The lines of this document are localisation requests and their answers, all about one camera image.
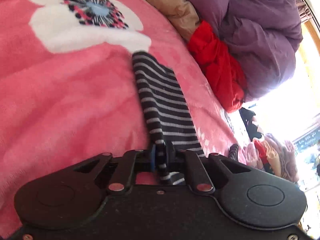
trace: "chalkboard sign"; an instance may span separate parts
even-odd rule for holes
[[[320,140],[320,127],[312,130],[306,134],[303,138],[295,143],[296,151],[303,152],[305,149],[315,145]]]

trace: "white flower pattern on blanket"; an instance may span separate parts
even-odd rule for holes
[[[71,4],[66,0],[30,1],[43,7],[33,13],[29,25],[52,53],[81,50],[104,42],[121,45],[131,53],[148,51],[151,45],[151,39],[138,32],[143,30],[138,16],[117,0],[73,0]],[[109,15],[115,16],[115,26]]]

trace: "striped garment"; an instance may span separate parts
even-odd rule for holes
[[[169,172],[165,164],[164,143],[172,142],[175,150],[191,150],[204,156],[189,109],[173,70],[163,66],[150,54],[132,55],[138,94],[150,139],[157,145],[158,169],[164,184],[184,182],[183,174]]]

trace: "purple duvet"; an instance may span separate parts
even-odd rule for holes
[[[295,0],[189,0],[239,61],[248,82],[246,101],[293,76],[302,41]]]

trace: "pink fleece blanket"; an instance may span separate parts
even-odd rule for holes
[[[206,155],[248,142],[235,138],[183,41],[145,0],[0,0],[0,11],[1,236],[20,226],[13,197],[26,182],[102,152],[146,148],[136,50],[175,71]]]

